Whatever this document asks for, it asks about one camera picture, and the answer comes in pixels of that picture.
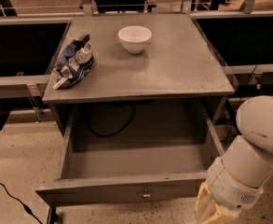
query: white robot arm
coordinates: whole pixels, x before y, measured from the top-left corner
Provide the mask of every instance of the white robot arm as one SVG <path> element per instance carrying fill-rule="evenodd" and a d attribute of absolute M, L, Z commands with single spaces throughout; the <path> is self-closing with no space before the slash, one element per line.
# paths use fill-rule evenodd
<path fill-rule="evenodd" d="M 258 96 L 237 112 L 238 135 L 208 170 L 196 204 L 198 224 L 226 223 L 254 206 L 273 175 L 273 97 Z"/>

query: drawer handle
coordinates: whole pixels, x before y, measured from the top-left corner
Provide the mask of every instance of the drawer handle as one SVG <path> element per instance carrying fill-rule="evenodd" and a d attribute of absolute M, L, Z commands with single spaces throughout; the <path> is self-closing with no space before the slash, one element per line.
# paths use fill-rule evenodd
<path fill-rule="evenodd" d="M 143 195 L 143 199 L 150 199 L 152 196 L 151 194 L 148 193 L 147 189 L 144 190 L 144 195 Z"/>

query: drawer front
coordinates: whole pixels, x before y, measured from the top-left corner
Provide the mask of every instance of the drawer front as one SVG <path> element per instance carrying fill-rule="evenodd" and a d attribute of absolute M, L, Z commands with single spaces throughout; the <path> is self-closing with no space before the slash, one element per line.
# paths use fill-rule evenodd
<path fill-rule="evenodd" d="M 127 177 L 114 182 L 123 184 L 102 185 L 110 180 L 61 180 L 51 185 L 39 187 L 37 193 L 49 206 L 80 205 L 91 203 L 131 203 L 146 201 L 163 201 L 184 197 L 195 197 L 201 182 L 206 178 L 206 172 L 181 175 L 176 180 L 155 177 Z"/>

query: cable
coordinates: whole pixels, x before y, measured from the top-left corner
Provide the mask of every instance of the cable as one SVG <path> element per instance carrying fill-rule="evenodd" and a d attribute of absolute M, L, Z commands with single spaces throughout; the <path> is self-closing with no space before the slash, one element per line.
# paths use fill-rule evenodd
<path fill-rule="evenodd" d="M 109 133 L 109 134 L 97 133 L 97 132 L 95 132 L 95 131 L 91 128 L 91 125 L 90 125 L 90 123 L 91 123 L 91 117 L 87 117 L 87 118 L 86 118 L 86 123 L 87 123 L 87 125 L 88 125 L 89 130 L 90 130 L 93 134 L 95 134 L 96 136 L 101 137 L 101 138 L 111 137 L 111 136 L 114 136 L 114 135 L 116 135 L 116 134 L 122 132 L 122 131 L 123 131 L 123 130 L 132 122 L 132 120 L 133 120 L 133 118 L 134 118 L 134 116 L 135 116 L 135 107 L 134 107 L 134 105 L 133 105 L 132 103 L 128 102 L 128 103 L 125 103 L 125 104 L 121 104 L 120 106 L 122 106 L 122 105 L 129 105 L 129 106 L 131 107 L 131 109 L 132 109 L 132 114 L 131 114 L 129 120 L 128 120 L 128 121 L 127 121 L 119 130 L 118 130 L 118 131 L 116 131 L 116 132 L 114 132 L 114 133 Z"/>
<path fill-rule="evenodd" d="M 254 74 L 254 71 L 255 71 L 256 68 L 257 68 L 257 65 L 258 65 L 258 64 L 255 65 L 254 69 L 251 71 L 250 75 L 248 76 L 248 79 L 247 79 L 247 81 L 246 81 L 246 83 L 245 83 L 245 86 L 248 85 L 249 80 L 251 79 L 252 75 Z M 239 104 L 240 104 L 240 102 L 241 102 L 241 99 L 242 99 L 242 97 L 239 97 L 239 102 L 238 102 L 238 104 L 237 104 L 236 107 L 235 107 L 235 111 L 236 111 L 236 112 L 237 112 L 237 110 L 239 109 Z"/>
<path fill-rule="evenodd" d="M 17 200 L 18 202 L 20 202 L 20 203 L 23 205 L 24 210 L 25 210 L 29 215 L 33 216 L 39 223 L 42 224 L 42 222 L 33 214 L 33 211 L 31 210 L 31 208 L 30 208 L 28 205 L 24 204 L 24 203 L 22 202 L 22 200 L 20 200 L 20 199 L 18 199 L 18 198 L 15 198 L 15 197 L 12 196 L 11 194 L 9 194 L 9 192 L 7 191 L 6 186 L 5 186 L 4 184 L 2 184 L 1 182 L 0 182 L 0 185 L 5 189 L 7 195 L 8 195 L 10 198 L 15 199 L 15 200 Z"/>
<path fill-rule="evenodd" d="M 247 79 L 247 81 L 246 81 L 246 83 L 245 83 L 245 86 L 248 85 L 249 80 L 251 79 L 252 75 L 254 74 L 254 71 L 255 71 L 256 68 L 257 68 L 257 65 L 258 65 L 258 64 L 255 65 L 254 69 L 253 69 L 253 70 L 251 71 L 251 73 L 249 74 L 248 79 Z M 241 99 L 242 99 L 242 97 L 239 97 L 239 101 L 238 101 L 237 105 L 234 107 L 235 112 L 237 112 L 238 109 L 239 109 L 239 105 L 240 105 L 240 103 L 241 103 Z M 230 120 L 230 121 L 231 121 L 231 126 L 230 126 L 230 128 L 229 128 L 229 131 L 228 131 L 226 137 L 225 137 L 222 141 L 226 141 L 227 139 L 229 139 L 229 138 L 231 138 L 231 137 L 233 137 L 233 136 L 236 136 L 236 134 L 231 134 L 232 128 L 235 127 L 235 126 L 234 126 L 232 120 Z"/>

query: gray metal cabinet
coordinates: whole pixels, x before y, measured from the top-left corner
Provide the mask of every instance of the gray metal cabinet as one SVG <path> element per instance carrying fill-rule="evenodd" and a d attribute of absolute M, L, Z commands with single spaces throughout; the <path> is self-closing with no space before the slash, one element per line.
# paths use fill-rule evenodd
<path fill-rule="evenodd" d="M 131 24 L 153 33 L 139 55 L 128 54 L 117 37 Z M 50 206 L 197 195 L 222 153 L 201 97 L 234 90 L 193 22 L 185 14 L 75 18 L 63 45 L 84 33 L 96 61 L 90 73 L 61 91 L 52 89 L 51 75 L 44 95 L 64 142 L 57 179 L 36 192 Z M 133 111 L 117 135 L 90 131 L 112 133 Z"/>

